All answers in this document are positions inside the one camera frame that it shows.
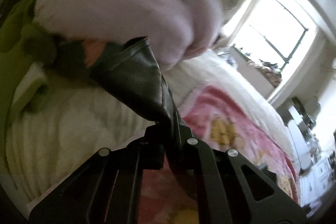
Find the bed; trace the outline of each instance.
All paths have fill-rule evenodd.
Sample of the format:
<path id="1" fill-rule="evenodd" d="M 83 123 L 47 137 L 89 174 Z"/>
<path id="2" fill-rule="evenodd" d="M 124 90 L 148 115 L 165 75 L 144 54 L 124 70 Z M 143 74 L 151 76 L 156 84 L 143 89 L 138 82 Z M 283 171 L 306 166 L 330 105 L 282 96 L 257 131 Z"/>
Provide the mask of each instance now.
<path id="1" fill-rule="evenodd" d="M 182 117 L 188 117 L 191 110 L 186 107 L 186 102 L 197 92 L 205 87 L 216 87 L 274 143 L 284 157 L 288 157 L 289 161 L 294 159 L 288 131 L 280 116 L 241 74 L 213 51 L 181 61 L 163 75 L 177 107 L 183 113 Z M 1 178 L 2 185 L 4 180 L 8 185 L 7 194 L 26 217 L 34 205 L 100 148 L 123 148 L 141 137 L 146 127 L 152 124 L 103 89 L 83 81 L 69 80 L 38 63 L 33 63 L 20 79 L 13 101 L 16 94 L 25 89 L 27 81 L 32 79 L 40 85 L 47 83 L 47 99 L 39 111 L 25 110 L 12 117 L 5 138 L 7 171 L 12 181 L 9 176 Z M 288 168 L 293 167 L 290 162 L 286 164 Z M 169 171 L 163 172 L 170 176 L 171 187 L 175 187 L 176 182 L 173 182 Z M 290 179 L 298 197 L 298 170 L 294 168 L 291 172 Z M 148 181 L 155 175 L 149 172 L 145 176 Z M 194 201 L 183 196 L 181 191 L 176 196 L 179 194 L 186 203 L 193 204 L 192 208 L 195 207 Z"/>

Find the green blanket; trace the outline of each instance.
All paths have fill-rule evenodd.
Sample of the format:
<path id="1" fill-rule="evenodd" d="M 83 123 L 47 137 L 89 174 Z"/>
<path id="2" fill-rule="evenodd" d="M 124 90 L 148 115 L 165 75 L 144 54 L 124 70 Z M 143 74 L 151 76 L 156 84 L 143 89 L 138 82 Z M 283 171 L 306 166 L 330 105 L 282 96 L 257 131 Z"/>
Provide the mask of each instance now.
<path id="1" fill-rule="evenodd" d="M 6 167 L 5 132 L 11 122 L 8 118 L 16 87 L 32 63 L 43 61 L 55 48 L 53 37 L 32 22 L 35 2 L 21 0 L 0 29 L 0 168 Z M 26 96 L 33 97 L 38 89 L 36 85 Z M 17 116 L 29 101 L 30 98 L 20 100 L 11 118 Z"/>

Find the black leather fabric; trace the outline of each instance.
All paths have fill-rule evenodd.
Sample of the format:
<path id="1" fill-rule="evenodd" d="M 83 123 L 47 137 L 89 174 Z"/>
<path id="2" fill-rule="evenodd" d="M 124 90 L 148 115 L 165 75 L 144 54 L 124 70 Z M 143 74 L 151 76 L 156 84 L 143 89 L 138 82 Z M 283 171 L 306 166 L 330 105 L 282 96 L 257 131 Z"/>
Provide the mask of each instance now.
<path id="1" fill-rule="evenodd" d="M 139 116 L 172 125 L 173 100 L 148 38 L 135 38 L 117 53 L 106 48 L 90 78 Z"/>

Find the drawer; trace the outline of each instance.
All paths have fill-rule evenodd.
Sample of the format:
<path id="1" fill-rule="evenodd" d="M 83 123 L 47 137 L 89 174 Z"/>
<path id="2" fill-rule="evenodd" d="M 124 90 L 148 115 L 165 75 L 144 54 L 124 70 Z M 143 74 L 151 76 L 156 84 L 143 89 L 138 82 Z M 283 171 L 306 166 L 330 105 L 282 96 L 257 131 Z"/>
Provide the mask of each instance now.
<path id="1" fill-rule="evenodd" d="M 329 176 L 329 164 L 327 159 L 323 159 L 319 163 L 315 165 L 315 172 L 316 172 L 316 177 L 318 181 L 321 178 L 328 177 Z"/>
<path id="2" fill-rule="evenodd" d="M 328 179 L 323 179 L 318 182 L 319 196 L 322 196 L 328 190 Z"/>
<path id="3" fill-rule="evenodd" d="M 319 197 L 319 190 L 317 188 L 316 177 L 314 172 L 310 172 L 310 174 L 306 177 L 303 177 L 301 182 L 301 187 L 304 192 L 304 204 L 309 204 L 316 200 Z"/>

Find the stitched seam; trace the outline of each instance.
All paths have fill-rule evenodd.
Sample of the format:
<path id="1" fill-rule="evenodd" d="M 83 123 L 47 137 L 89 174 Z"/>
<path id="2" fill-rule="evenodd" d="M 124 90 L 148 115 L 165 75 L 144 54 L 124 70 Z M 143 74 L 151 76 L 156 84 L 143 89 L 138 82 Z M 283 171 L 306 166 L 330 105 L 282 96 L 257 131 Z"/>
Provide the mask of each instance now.
<path id="1" fill-rule="evenodd" d="M 163 107 L 163 88 L 162 88 L 162 74 L 160 73 L 160 88 L 161 88 L 161 108 Z"/>
<path id="2" fill-rule="evenodd" d="M 122 60 L 119 63 L 116 63 L 111 69 L 116 69 L 117 67 L 119 67 L 122 63 L 126 62 L 128 59 L 130 59 L 131 57 L 133 57 L 134 55 L 136 55 L 138 52 L 140 52 L 142 49 L 144 49 L 145 47 L 148 47 L 149 45 L 145 45 L 143 47 L 141 47 L 139 50 L 137 50 L 135 53 L 133 53 L 131 56 L 127 57 L 126 59 Z"/>

